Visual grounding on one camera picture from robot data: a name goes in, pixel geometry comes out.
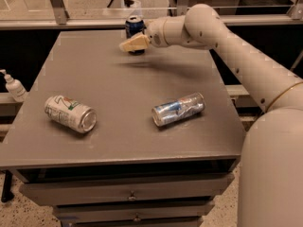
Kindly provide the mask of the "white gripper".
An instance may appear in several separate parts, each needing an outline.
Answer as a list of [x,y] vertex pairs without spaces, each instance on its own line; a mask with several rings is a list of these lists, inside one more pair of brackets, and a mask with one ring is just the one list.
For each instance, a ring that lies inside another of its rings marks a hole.
[[166,47],[167,42],[164,37],[165,18],[149,20],[146,23],[145,34],[142,32],[134,34],[131,38],[119,44],[123,52],[142,51],[149,47],[150,42],[155,47]]

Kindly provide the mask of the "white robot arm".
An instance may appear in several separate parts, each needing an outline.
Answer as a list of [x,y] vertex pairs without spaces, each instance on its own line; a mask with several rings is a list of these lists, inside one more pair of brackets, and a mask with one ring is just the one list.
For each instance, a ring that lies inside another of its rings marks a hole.
[[303,227],[303,79],[230,31],[212,7],[160,17],[120,44],[213,49],[264,111],[241,151],[238,227]]

